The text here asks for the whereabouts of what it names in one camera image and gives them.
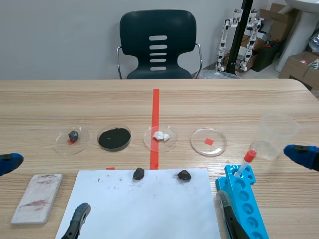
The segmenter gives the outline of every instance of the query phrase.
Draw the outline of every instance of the black pole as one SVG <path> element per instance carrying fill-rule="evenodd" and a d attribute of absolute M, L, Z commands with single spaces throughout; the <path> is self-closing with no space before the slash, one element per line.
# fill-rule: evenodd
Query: black pole
<path fill-rule="evenodd" d="M 243 0 L 243 4 L 241 9 L 243 9 L 243 14 L 241 16 L 241 20 L 236 27 L 235 36 L 233 40 L 233 44 L 231 45 L 229 59 L 226 67 L 226 71 L 228 73 L 235 74 L 235 66 L 238 57 L 239 48 L 241 45 L 241 41 L 243 39 L 248 17 L 250 14 L 251 6 L 254 0 Z"/>

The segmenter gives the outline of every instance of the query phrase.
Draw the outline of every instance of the red cap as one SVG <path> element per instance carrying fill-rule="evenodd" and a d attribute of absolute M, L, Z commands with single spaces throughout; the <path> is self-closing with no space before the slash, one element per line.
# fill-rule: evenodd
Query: red cap
<path fill-rule="evenodd" d="M 254 150 L 249 150 L 249 151 L 246 153 L 246 155 L 245 155 L 245 157 L 244 157 L 244 160 L 245 160 L 247 163 L 251 163 L 251 162 L 254 160 L 254 158 L 256 157 L 256 154 L 257 154 L 256 151 L 254 151 Z"/>

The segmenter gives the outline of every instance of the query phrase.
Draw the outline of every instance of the wooden table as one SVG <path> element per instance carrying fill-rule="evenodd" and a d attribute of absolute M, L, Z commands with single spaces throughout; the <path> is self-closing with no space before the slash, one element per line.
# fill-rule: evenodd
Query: wooden table
<path fill-rule="evenodd" d="M 149 168 L 150 150 L 143 134 L 152 121 L 153 89 L 160 92 L 161 125 L 177 131 L 177 146 L 159 155 L 159 168 L 208 167 L 213 195 L 215 180 L 226 164 L 240 164 L 263 113 L 281 112 L 302 126 L 291 143 L 319 145 L 319 102 L 298 81 L 284 79 L 225 80 L 87 80 L 0 81 L 0 153 L 21 153 L 17 170 L 0 178 L 0 239 L 52 239 L 60 225 L 79 170 Z M 132 142 L 121 152 L 103 151 L 96 141 L 107 125 L 127 125 Z M 89 147 L 63 157 L 54 150 L 59 132 L 86 127 Z M 223 132 L 227 148 L 205 157 L 190 145 L 201 126 Z M 317 239 L 319 235 L 319 173 L 281 155 L 274 161 L 255 159 L 253 186 L 270 238 Z M 14 211 L 35 174 L 62 173 L 48 222 L 12 226 Z M 218 205 L 221 236 L 226 238 Z"/>

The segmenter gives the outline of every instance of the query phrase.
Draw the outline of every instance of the white paper sheet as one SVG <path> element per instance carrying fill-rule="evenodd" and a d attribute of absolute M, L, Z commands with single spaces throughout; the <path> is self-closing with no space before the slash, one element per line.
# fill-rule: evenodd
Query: white paper sheet
<path fill-rule="evenodd" d="M 56 239 L 81 203 L 91 206 L 79 239 L 220 239 L 207 169 L 79 171 Z"/>

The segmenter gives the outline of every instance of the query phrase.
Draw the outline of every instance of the white substance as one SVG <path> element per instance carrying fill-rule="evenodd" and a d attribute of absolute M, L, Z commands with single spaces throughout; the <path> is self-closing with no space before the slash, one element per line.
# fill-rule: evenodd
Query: white substance
<path fill-rule="evenodd" d="M 161 132 L 161 131 L 157 131 L 153 135 L 153 138 L 156 138 L 157 140 L 163 140 L 164 139 L 164 133 Z"/>
<path fill-rule="evenodd" d="M 170 139 L 170 136 L 167 133 L 165 133 L 164 134 L 164 142 L 168 141 L 169 139 Z"/>

